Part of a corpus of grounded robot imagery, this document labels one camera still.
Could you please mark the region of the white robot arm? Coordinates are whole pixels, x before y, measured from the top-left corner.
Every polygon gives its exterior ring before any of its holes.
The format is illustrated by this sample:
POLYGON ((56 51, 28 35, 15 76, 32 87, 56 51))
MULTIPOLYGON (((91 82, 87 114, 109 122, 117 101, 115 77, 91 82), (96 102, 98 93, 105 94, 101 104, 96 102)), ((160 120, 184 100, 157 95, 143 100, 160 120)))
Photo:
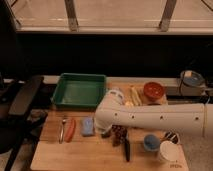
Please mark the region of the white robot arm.
POLYGON ((105 94, 94 115, 98 132, 121 125, 213 138, 213 104, 125 106, 123 102, 119 89, 105 94))

